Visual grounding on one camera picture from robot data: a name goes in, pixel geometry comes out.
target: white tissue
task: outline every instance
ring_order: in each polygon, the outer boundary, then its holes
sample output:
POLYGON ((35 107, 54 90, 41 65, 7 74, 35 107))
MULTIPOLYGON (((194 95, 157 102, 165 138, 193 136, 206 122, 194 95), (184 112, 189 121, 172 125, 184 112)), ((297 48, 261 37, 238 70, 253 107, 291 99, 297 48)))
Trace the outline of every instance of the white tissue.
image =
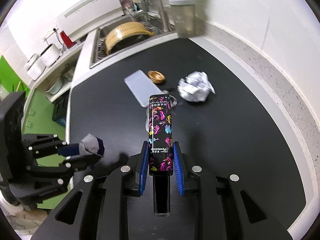
POLYGON ((195 71, 186 77, 181 78, 178 83, 178 92, 180 96, 189 102, 204 102, 209 93, 215 94, 213 86, 204 72, 195 71))

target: green wall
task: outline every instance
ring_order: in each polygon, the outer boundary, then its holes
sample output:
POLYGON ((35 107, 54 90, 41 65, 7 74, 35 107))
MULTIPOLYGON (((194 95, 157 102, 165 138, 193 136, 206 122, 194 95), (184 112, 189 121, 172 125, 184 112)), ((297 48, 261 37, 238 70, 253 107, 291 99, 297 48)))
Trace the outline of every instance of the green wall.
MULTIPOLYGON (((0 57, 0 84, 10 93, 12 92, 12 86, 14 91, 17 89, 19 82, 22 80, 10 67, 9 63, 5 60, 4 56, 0 57)), ((22 85, 19 88, 19 91, 26 91, 26 94, 29 93, 30 89, 22 82, 22 85)))

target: metal bolt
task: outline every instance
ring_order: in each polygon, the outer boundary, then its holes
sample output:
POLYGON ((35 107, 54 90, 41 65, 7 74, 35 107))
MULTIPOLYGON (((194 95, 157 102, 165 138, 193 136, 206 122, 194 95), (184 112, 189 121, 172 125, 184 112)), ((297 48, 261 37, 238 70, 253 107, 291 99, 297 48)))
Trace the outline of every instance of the metal bolt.
POLYGON ((230 177, 229 177, 232 181, 238 181, 240 178, 238 175, 236 174, 231 174, 230 177))
POLYGON ((200 172, 200 171, 202 171, 202 168, 201 168, 200 166, 193 166, 193 167, 192 167, 192 170, 193 170, 194 172, 200 172))
POLYGON ((127 166, 127 165, 122 166, 120 170, 121 170, 122 172, 128 172, 128 171, 130 171, 130 166, 127 166))
POLYGON ((91 182, 93 180, 93 176, 92 175, 87 175, 83 178, 84 182, 91 182))

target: stainless steel sink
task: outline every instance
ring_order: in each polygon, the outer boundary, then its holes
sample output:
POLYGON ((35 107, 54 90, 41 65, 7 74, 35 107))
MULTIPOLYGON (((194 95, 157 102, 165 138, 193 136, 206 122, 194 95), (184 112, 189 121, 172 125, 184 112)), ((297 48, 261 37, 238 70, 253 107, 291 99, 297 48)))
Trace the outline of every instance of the stainless steel sink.
POLYGON ((148 41, 150 39, 155 39, 161 35, 167 35, 168 33, 164 33, 162 31, 162 25, 161 23, 159 22, 158 19, 156 18, 152 18, 145 22, 145 21, 139 21, 140 23, 142 23, 147 30, 155 33, 152 37, 149 37, 143 41, 140 41, 134 45, 131 45, 131 46, 128 46, 124 49, 121 49, 117 52, 114 52, 110 55, 107 55, 106 54, 106 46, 105 46, 105 37, 108 35, 108 33, 113 30, 115 27, 119 26, 120 24, 123 24, 123 23, 127 23, 127 22, 134 22, 135 20, 130 16, 130 15, 125 15, 125 16, 122 16, 120 18, 117 18, 103 26, 101 26, 99 28, 99 34, 97 35, 97 39, 96 39, 96 42, 95 42, 95 47, 94 47, 94 52, 92 54, 92 58, 91 58, 91 64, 90 64, 90 68, 93 68, 95 67, 96 65, 98 65, 99 63, 101 63, 102 61, 126 50, 126 49, 129 49, 129 48, 132 48, 134 47, 135 45, 138 45, 138 44, 142 44, 144 43, 145 41, 148 41))

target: small wooden dish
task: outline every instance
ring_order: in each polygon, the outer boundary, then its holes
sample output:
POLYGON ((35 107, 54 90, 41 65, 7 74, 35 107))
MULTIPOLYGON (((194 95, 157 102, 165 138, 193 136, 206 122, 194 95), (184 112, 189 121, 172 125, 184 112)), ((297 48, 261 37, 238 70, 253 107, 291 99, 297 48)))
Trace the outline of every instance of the small wooden dish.
POLYGON ((148 71, 148 77, 151 79, 151 81, 155 84, 160 84, 164 81, 165 77, 158 71, 150 70, 148 71))

